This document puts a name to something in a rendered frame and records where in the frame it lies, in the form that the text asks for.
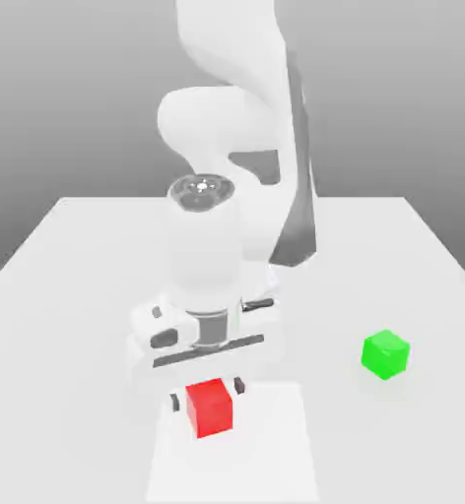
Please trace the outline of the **small green cube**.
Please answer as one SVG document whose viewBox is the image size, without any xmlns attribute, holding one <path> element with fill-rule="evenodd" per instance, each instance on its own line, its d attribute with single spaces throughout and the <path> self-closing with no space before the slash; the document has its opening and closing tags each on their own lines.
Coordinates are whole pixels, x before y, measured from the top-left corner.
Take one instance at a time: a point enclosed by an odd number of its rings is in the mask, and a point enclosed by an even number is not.
<svg viewBox="0 0 465 504">
<path fill-rule="evenodd" d="M 361 364 L 382 380 L 406 370 L 411 346 L 389 330 L 382 330 L 364 340 Z"/>
</svg>

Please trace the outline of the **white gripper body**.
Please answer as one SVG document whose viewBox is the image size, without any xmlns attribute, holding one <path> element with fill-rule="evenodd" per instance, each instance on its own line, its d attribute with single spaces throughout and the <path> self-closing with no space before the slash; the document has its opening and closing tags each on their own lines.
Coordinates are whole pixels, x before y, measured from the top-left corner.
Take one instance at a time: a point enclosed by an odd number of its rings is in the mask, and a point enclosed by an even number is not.
<svg viewBox="0 0 465 504">
<path fill-rule="evenodd" d="M 278 364 L 285 338 L 279 316 L 245 316 L 241 337 L 212 351 L 171 349 L 167 358 L 160 350 L 143 349 L 130 335 L 126 342 L 128 382 L 140 388 L 180 388 L 215 378 L 250 379 Z"/>
</svg>

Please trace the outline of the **small red cube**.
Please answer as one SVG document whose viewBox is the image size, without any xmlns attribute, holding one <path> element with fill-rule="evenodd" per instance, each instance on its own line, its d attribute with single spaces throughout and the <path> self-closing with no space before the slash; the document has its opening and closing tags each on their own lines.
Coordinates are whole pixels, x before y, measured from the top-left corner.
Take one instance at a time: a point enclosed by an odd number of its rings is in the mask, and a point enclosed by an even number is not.
<svg viewBox="0 0 465 504">
<path fill-rule="evenodd" d="M 222 379 L 185 387 L 186 412 L 198 439 L 233 428 L 233 400 Z"/>
</svg>

